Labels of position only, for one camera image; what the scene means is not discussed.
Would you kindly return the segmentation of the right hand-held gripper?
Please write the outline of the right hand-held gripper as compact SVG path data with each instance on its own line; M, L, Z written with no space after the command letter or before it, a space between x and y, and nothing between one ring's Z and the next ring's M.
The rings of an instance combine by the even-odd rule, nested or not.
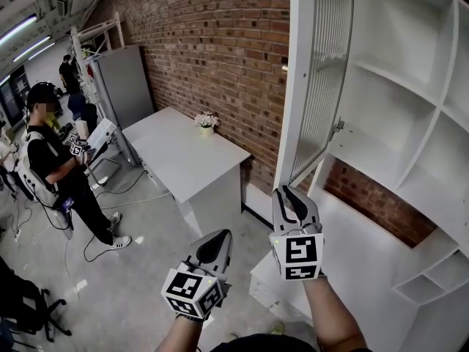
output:
M273 258L284 281L306 281L322 276L324 234L316 203L291 186L282 186L302 228L287 216L281 192L272 193L273 228L269 235Z

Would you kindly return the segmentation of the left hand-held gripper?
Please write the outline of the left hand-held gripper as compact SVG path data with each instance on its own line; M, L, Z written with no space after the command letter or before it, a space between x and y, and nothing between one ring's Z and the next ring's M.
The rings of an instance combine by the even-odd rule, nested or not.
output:
M231 287L226 270L232 255L232 232L211 232L192 243L188 258L169 270L161 290L177 315L206 320L220 307Z

